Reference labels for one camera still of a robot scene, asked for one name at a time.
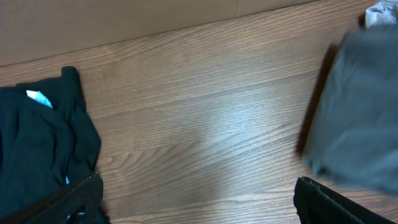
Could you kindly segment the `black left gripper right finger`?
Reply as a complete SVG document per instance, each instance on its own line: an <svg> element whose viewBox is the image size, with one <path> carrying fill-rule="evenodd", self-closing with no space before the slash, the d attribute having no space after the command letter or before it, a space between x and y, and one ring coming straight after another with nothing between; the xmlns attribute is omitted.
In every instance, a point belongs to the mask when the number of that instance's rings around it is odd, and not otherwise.
<svg viewBox="0 0 398 224"><path fill-rule="evenodd" d="M394 224L309 177L297 179L293 201L302 224Z"/></svg>

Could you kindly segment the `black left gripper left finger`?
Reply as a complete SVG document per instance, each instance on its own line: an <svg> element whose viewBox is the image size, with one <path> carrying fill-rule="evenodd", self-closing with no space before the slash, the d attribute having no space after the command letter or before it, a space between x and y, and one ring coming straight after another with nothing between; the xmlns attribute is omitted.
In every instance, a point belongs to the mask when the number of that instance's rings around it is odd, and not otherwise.
<svg viewBox="0 0 398 224"><path fill-rule="evenodd" d="M95 222L103 199L103 180L95 172L62 187L28 207L1 218L3 224Z"/></svg>

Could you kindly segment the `grey shorts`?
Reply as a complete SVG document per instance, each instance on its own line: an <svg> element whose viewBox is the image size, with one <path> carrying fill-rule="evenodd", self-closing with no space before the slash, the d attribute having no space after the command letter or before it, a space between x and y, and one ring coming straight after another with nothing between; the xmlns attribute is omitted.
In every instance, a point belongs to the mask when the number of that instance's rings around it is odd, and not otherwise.
<svg viewBox="0 0 398 224"><path fill-rule="evenodd" d="M315 175L339 184L397 193L397 26L345 35L303 160Z"/></svg>

